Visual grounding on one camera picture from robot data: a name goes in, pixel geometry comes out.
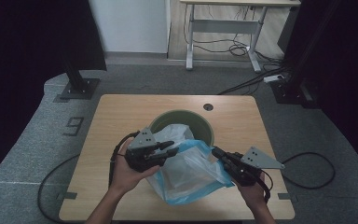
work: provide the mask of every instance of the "wooden desk top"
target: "wooden desk top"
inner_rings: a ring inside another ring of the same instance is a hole
[[[298,7],[299,0],[180,0],[190,5],[255,6],[255,7]]]
[[[213,105],[212,111],[204,110]],[[62,220],[86,220],[108,187],[109,160],[115,145],[128,133],[148,126],[158,115],[187,109],[205,117],[213,127],[214,144],[223,150],[245,153],[258,147],[275,158],[255,99],[251,96],[210,95],[104,95],[95,112],[60,211]],[[295,216],[281,172],[267,170],[274,181],[268,207],[276,219]],[[118,204],[115,220],[234,220],[253,219],[236,187],[219,189],[187,205],[163,202],[146,180],[126,194]]]

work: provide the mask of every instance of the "green trash can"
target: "green trash can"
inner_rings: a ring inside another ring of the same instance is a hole
[[[204,141],[210,147],[213,146],[212,126],[201,115],[189,110],[171,110],[156,117],[149,128],[152,133],[157,133],[170,124],[188,125],[195,139]]]

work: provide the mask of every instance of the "wooden table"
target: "wooden table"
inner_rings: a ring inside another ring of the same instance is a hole
[[[203,108],[211,104],[213,110]],[[187,109],[206,118],[214,132],[214,144],[223,150],[245,153],[258,147],[275,158],[255,99],[251,96],[210,95],[104,95],[95,112],[65,199],[62,220],[85,220],[108,187],[109,160],[115,145],[128,133],[148,126],[158,115],[173,109]],[[291,219],[295,212],[279,170],[267,170],[274,181],[269,209],[276,219]],[[236,187],[219,189],[187,205],[163,202],[146,180],[126,194],[114,220],[234,220],[253,219]]]
[[[193,33],[225,33],[225,34],[250,34],[254,35],[247,53],[255,72],[261,72],[260,65],[255,57],[255,46],[260,36],[261,28],[266,18],[268,7],[298,7],[299,0],[181,0],[181,3],[191,5],[189,20],[189,40],[187,45],[186,69],[193,69]],[[195,5],[218,5],[218,6],[251,6],[262,7],[258,21],[219,21],[219,20],[195,20]]]

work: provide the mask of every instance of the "desk foot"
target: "desk foot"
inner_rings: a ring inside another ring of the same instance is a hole
[[[250,47],[246,47],[248,50],[249,59],[251,60],[252,66],[256,73],[261,72],[260,65],[258,64],[257,58],[255,57],[255,53],[250,51]]]
[[[193,70],[193,45],[187,44],[187,57],[186,57],[186,69],[188,71]]]

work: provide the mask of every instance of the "white desk frame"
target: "white desk frame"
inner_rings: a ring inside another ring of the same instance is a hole
[[[252,66],[256,73],[261,72],[260,65],[258,64],[257,58],[255,57],[255,46],[257,44],[258,37],[261,33],[261,28],[264,24],[264,19],[266,18],[267,8],[270,5],[278,5],[279,2],[284,2],[285,7],[298,6],[299,1],[276,1],[273,3],[262,3],[259,4],[256,1],[235,1],[235,3],[230,3],[230,1],[191,1],[191,0],[181,0],[182,3],[191,5],[190,20],[189,20],[189,43],[187,44],[187,55],[186,55],[186,69],[193,69],[193,34],[194,32],[200,33],[225,33],[225,34],[250,34],[255,35],[252,38],[252,42],[249,47],[246,47],[248,56],[251,60]],[[262,6],[262,11],[258,21],[219,21],[219,20],[195,20],[194,19],[194,8],[195,5],[206,5],[206,4],[215,4],[215,5],[248,5],[248,6]]]

